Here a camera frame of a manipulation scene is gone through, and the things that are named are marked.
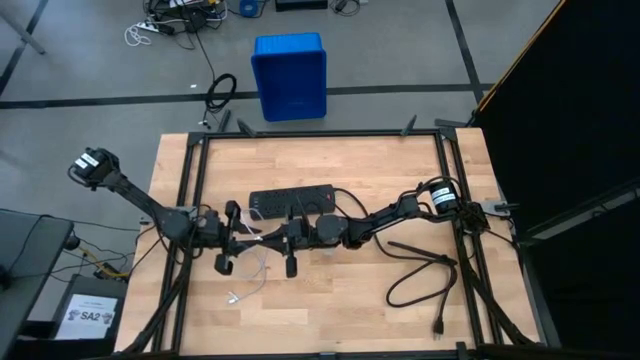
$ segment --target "blue crate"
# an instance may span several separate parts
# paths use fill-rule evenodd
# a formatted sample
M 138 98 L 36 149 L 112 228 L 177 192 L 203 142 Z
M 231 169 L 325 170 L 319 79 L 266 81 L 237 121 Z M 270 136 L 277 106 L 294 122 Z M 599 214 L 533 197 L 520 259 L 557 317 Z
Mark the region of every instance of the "blue crate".
M 267 121 L 327 114 L 327 54 L 320 34 L 260 36 L 251 65 Z

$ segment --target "wooden tabletop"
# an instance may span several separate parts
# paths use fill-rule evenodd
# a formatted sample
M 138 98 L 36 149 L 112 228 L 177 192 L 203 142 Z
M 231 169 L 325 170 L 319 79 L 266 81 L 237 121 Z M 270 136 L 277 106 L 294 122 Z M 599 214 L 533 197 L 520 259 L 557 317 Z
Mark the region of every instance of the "wooden tabletop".
M 499 199 L 482 131 L 461 129 L 458 138 L 473 200 Z M 186 139 L 186 134 L 171 134 L 160 141 L 149 193 L 166 206 L 175 205 Z M 450 172 L 455 174 L 446 146 Z M 395 202 L 402 191 L 440 175 L 436 154 L 431 136 L 214 140 L 202 203 L 223 213 L 225 202 L 231 199 L 247 208 L 251 191 L 333 184 L 350 190 L 369 211 L 376 211 Z M 197 173 L 198 156 L 194 158 L 189 200 Z M 133 164 L 123 160 L 126 173 Z M 423 197 L 430 201 L 428 195 Z M 337 203 L 352 216 L 362 215 L 343 194 L 337 194 Z M 279 223 L 269 220 L 255 226 L 270 232 Z M 506 222 L 490 219 L 490 223 L 493 231 L 510 237 Z M 383 244 L 394 240 L 457 258 L 449 223 L 410 220 L 379 237 Z M 513 249 L 490 234 L 481 239 L 496 300 L 525 335 L 537 340 Z M 140 239 L 136 261 L 156 240 L 153 232 Z M 266 251 L 257 250 L 259 255 Z M 285 276 L 284 258 L 268 251 L 265 286 L 232 305 L 227 303 L 229 291 L 243 295 L 260 283 L 259 277 L 251 281 L 241 277 L 255 272 L 258 261 L 243 254 L 235 260 L 234 274 L 225 277 L 213 268 L 218 252 L 205 250 L 193 264 L 181 354 L 440 350 L 453 349 L 457 341 L 473 347 L 462 280 L 458 279 L 447 301 L 444 336 L 434 340 L 431 327 L 440 297 L 400 309 L 385 303 L 389 286 L 421 263 L 388 258 L 373 241 L 357 251 L 300 251 L 296 253 L 298 276 L 294 279 Z M 129 284 L 116 349 L 130 344 L 155 310 L 165 258 L 165 250 L 157 246 L 137 267 Z M 447 279 L 446 267 L 432 265 L 396 289 L 392 300 L 403 302 L 435 292 Z M 490 339 L 486 311 L 478 300 L 485 338 Z M 173 317 L 172 311 L 165 339 L 172 333 Z

